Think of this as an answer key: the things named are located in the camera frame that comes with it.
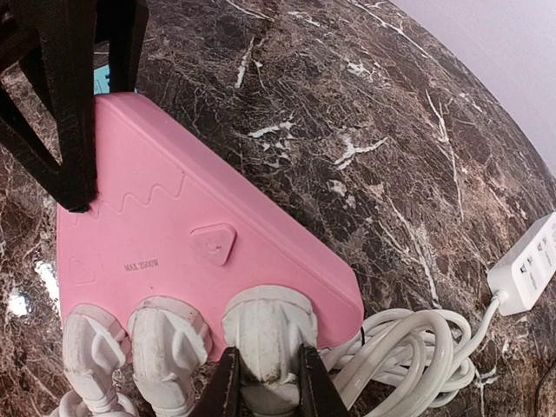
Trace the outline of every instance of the brown marble table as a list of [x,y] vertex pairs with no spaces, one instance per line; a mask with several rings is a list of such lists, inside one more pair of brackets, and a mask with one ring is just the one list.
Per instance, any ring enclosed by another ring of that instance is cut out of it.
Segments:
[[[555,181],[446,48],[390,3],[363,4],[151,2],[138,89],[345,259],[368,314],[442,306],[476,329],[486,271],[554,210]],[[54,124],[17,68],[3,83],[51,145]],[[43,416],[68,389],[56,305],[36,272],[54,265],[56,211],[0,158],[0,416]],[[555,296],[553,283],[530,313],[496,316],[475,382],[425,415],[533,415],[556,357]],[[138,398],[129,375],[116,382]],[[540,415],[556,415],[555,388],[548,378]],[[353,415],[384,393],[369,385]]]

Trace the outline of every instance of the pink triangular device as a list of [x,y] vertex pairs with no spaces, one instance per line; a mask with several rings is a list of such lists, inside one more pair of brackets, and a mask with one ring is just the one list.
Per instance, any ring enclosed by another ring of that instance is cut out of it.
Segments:
[[229,301],[281,285],[312,302],[320,348],[359,330],[352,269],[147,98],[96,99],[96,163],[91,210],[58,209],[63,318],[90,303],[126,328],[142,300],[173,297],[201,312],[217,360]]

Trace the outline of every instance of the black cable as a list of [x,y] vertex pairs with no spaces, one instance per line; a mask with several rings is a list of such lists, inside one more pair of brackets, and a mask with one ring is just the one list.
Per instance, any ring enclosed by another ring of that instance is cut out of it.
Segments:
[[548,376],[552,373],[552,371],[556,368],[556,360],[554,360],[553,364],[548,368],[545,374],[539,381],[539,385],[537,385],[537,391],[535,392],[535,411],[534,417],[539,417],[539,403],[540,403],[540,391],[542,391],[543,385],[545,385]]

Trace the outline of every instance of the white wall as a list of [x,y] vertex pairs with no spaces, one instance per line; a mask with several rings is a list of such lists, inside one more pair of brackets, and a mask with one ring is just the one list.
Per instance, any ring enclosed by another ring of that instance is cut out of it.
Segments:
[[556,175],[556,1],[391,1],[486,85]]

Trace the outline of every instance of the white extension socket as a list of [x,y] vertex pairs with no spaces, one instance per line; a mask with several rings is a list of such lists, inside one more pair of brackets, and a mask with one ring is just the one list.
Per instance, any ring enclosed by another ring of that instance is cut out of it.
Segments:
[[536,221],[513,248],[488,271],[493,294],[506,293],[502,315],[528,311],[556,273],[556,213]]

